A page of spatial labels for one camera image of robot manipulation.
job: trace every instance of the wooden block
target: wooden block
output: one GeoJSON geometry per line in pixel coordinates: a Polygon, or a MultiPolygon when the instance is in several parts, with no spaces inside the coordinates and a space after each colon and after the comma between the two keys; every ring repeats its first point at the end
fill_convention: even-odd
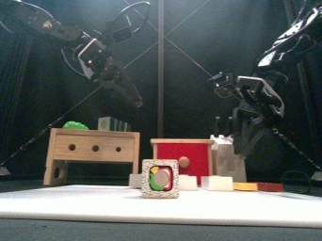
{"type": "Polygon", "coordinates": [[[198,190],[197,176],[179,175],[179,190],[198,190]]]}
{"type": "Polygon", "coordinates": [[[209,191],[233,191],[233,177],[202,177],[202,188],[209,191]]]}
{"type": "Polygon", "coordinates": [[[258,184],[255,184],[255,183],[234,183],[234,190],[258,191],[258,184]]]}
{"type": "Polygon", "coordinates": [[[179,197],[178,160],[143,160],[142,196],[146,199],[177,199],[179,197]]]}
{"type": "Polygon", "coordinates": [[[258,190],[265,192],[283,192],[285,187],[282,184],[273,184],[273,183],[257,183],[258,190]]]}
{"type": "Polygon", "coordinates": [[[128,186],[142,188],[142,174],[130,174],[128,186]]]}

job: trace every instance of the white block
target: white block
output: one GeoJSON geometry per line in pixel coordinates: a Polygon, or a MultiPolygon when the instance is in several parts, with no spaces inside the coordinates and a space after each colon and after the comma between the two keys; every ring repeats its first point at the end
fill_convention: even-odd
{"type": "Polygon", "coordinates": [[[142,174],[130,174],[128,186],[142,188],[142,174]]]}
{"type": "Polygon", "coordinates": [[[179,190],[198,190],[197,176],[179,175],[179,190]]]}
{"type": "Polygon", "coordinates": [[[213,173],[219,176],[233,177],[235,183],[247,181],[245,158],[234,154],[233,138],[210,136],[214,140],[211,146],[213,173]]]}
{"type": "Polygon", "coordinates": [[[209,176],[202,177],[202,188],[209,191],[233,191],[233,177],[209,176]]]}

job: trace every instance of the black curtain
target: black curtain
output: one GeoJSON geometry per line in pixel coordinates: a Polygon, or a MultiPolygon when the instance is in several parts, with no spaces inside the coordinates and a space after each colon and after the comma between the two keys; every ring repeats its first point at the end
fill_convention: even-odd
{"type": "MultiPolygon", "coordinates": [[[[119,11],[136,1],[118,0],[43,0],[43,7],[66,25],[78,25],[90,35],[103,31],[106,23],[119,11]]],[[[114,116],[140,132],[139,159],[151,158],[150,138],[158,137],[159,85],[159,1],[151,0],[150,23],[127,42],[114,45],[114,58],[120,60],[143,97],[144,106],[136,110],[123,100],[100,89],[80,105],[79,102],[98,88],[95,83],[75,74],[60,54],[60,46],[36,36],[12,37],[1,30],[1,157],[47,128],[71,108],[74,111],[55,125],[80,121],[96,129],[99,117],[114,116]]],[[[164,1],[164,125],[163,137],[209,138],[214,120],[226,119],[239,101],[222,99],[209,89],[206,79],[218,72],[250,75],[257,57],[271,47],[289,29],[285,2],[281,0],[166,0],[164,1]]],[[[321,48],[311,52],[307,74],[315,120],[321,122],[321,48]]],[[[317,157],[307,138],[310,120],[297,71],[279,89],[286,102],[283,132],[299,148],[317,157]]],[[[50,132],[28,149],[16,155],[8,168],[16,175],[43,177],[50,132]]],[[[247,159],[250,180],[277,180],[287,169],[313,168],[303,158],[281,142],[275,135],[263,139],[255,154],[247,159]]],[[[75,166],[75,176],[126,177],[130,167],[96,165],[75,166]]]]}

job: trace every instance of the red box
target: red box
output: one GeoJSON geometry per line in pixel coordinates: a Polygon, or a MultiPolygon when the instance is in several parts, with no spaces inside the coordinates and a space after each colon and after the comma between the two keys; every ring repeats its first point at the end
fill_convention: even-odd
{"type": "Polygon", "coordinates": [[[202,176],[213,175],[213,156],[210,139],[151,139],[154,159],[179,161],[179,174],[197,176],[198,185],[202,176]]]}

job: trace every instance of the red block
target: red block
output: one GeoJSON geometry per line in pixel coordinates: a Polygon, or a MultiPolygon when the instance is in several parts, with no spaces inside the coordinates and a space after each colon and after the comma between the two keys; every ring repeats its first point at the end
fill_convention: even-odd
{"type": "Polygon", "coordinates": [[[282,184],[258,183],[258,190],[265,192],[283,192],[285,187],[282,184]]]}

